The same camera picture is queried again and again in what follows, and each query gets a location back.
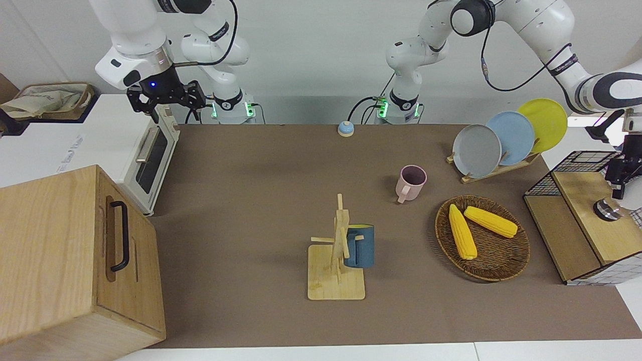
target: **wicker basket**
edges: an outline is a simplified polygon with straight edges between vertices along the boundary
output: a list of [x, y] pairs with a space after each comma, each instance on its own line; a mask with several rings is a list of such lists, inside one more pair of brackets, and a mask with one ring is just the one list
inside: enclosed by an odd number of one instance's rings
[[[511, 220], [517, 224], [517, 234], [514, 238], [505, 238], [467, 220], [478, 256], [474, 260], [463, 260], [457, 253], [448, 220], [451, 204], [455, 204], [462, 212], [467, 206], [474, 206]], [[466, 274], [484, 281], [498, 282], [516, 277], [524, 271], [530, 259], [530, 246], [524, 228], [504, 207], [487, 198], [462, 195], [448, 200], [437, 212], [435, 231], [448, 259]]]

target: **mug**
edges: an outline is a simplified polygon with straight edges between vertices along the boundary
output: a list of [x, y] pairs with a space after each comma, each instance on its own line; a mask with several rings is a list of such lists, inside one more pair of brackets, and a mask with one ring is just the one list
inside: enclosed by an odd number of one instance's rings
[[399, 196], [397, 202], [403, 204], [407, 200], [417, 198], [427, 178], [426, 171], [420, 166], [409, 165], [403, 167], [397, 182], [397, 195]]
[[348, 251], [350, 258], [343, 260], [346, 267], [367, 269], [374, 265], [374, 226], [351, 224], [348, 226]]

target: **oven door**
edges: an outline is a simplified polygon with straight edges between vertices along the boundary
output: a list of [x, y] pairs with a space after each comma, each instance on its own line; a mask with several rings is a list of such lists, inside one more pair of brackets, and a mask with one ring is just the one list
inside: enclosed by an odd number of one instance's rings
[[[154, 114], [153, 118], [158, 119], [158, 115]], [[153, 214], [175, 145], [176, 140], [164, 121], [150, 122], [126, 181], [127, 192], [136, 199], [145, 215]]]

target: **table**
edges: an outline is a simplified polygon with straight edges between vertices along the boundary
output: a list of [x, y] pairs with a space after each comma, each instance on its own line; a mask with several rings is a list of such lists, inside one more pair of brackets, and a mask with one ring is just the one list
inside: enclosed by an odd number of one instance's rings
[[[444, 161], [461, 128], [358, 127], [344, 139], [334, 126], [182, 127], [152, 218], [168, 324], [156, 347], [640, 338], [615, 288], [561, 285], [521, 200], [544, 163], [462, 185]], [[429, 184], [397, 205], [397, 172], [412, 163]], [[377, 263], [366, 300], [315, 303], [306, 249], [332, 229], [337, 193], [353, 222], [376, 225]], [[521, 221], [532, 248], [524, 274], [478, 284], [441, 257], [435, 213], [466, 193]]]

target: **yellow plate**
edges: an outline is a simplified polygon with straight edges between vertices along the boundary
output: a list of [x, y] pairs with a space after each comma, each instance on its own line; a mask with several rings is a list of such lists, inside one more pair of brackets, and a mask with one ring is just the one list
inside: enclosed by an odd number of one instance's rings
[[555, 100], [533, 99], [522, 105], [518, 112], [524, 114], [533, 125], [535, 138], [533, 153], [545, 152], [558, 145], [568, 128], [566, 110]]

